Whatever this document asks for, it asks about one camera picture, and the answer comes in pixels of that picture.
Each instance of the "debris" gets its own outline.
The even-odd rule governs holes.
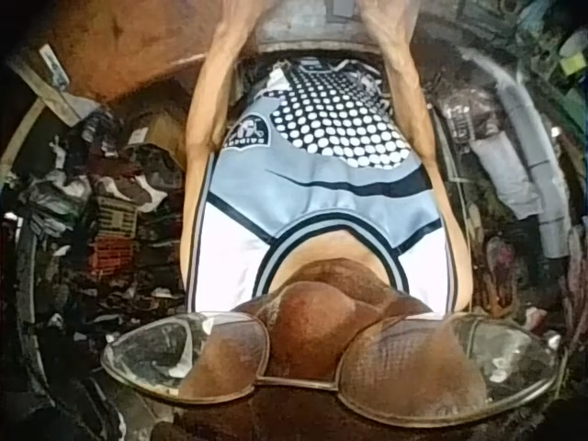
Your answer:
[[[153,297],[155,297],[156,299],[173,299],[174,298],[174,296],[172,296],[172,291],[170,291],[168,288],[156,288],[153,290],[151,295]]]
[[[75,334],[73,335],[73,340],[74,340],[75,342],[84,342],[84,341],[86,341],[87,339],[88,339],[88,336],[87,336],[87,335],[84,335],[84,334],[75,333]]]
[[[71,248],[71,245],[64,245],[53,253],[53,257],[63,257],[70,251]]]

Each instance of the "wooden surface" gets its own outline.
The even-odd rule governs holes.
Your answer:
[[[108,102],[182,69],[196,72],[221,16],[221,0],[60,0],[32,29],[25,53],[46,81],[49,43],[70,77],[67,92]],[[325,0],[282,0],[258,30],[263,51],[357,49],[362,25],[332,20]]]
[[[220,18],[218,0],[61,0],[32,29],[28,60],[51,78],[49,43],[71,79],[67,91],[100,102],[202,59]]]

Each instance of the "person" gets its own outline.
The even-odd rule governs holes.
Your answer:
[[[429,311],[469,304],[469,251],[437,166],[407,3],[358,0],[392,109],[372,66],[292,58],[274,66],[225,136],[233,66],[275,1],[223,0],[187,121],[188,311],[255,304],[301,269],[329,286],[345,275],[363,294],[376,279]]]

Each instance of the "white jersey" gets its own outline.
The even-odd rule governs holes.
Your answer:
[[[335,231],[373,252],[393,287],[452,310],[455,266],[431,183],[386,107],[377,71],[359,62],[304,59],[270,75],[209,159],[189,311],[265,295],[294,248]]]

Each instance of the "clutter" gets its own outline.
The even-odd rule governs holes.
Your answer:
[[[520,221],[541,212],[541,200],[506,132],[471,143],[498,198]]]
[[[186,117],[184,111],[177,107],[160,108],[139,115],[127,124],[127,145],[151,144],[169,153],[180,169],[186,170]]]
[[[588,345],[588,234],[584,227],[571,230],[567,281],[561,280],[566,319],[566,344],[574,353]]]
[[[94,253],[89,259],[89,273],[101,278],[128,269],[132,264],[134,245],[130,239],[117,236],[96,237]]]
[[[155,297],[156,299],[173,299],[174,298],[172,296],[172,291],[170,291],[168,288],[156,288],[153,290],[151,295],[153,297]]]
[[[137,229],[137,208],[114,198],[99,197],[97,201],[100,209],[98,234],[133,239]]]
[[[71,245],[64,245],[53,253],[53,257],[63,257],[72,249]]]
[[[100,108],[86,120],[82,130],[82,139],[99,148],[107,158],[119,156],[117,137],[122,128],[122,121],[107,108]]]

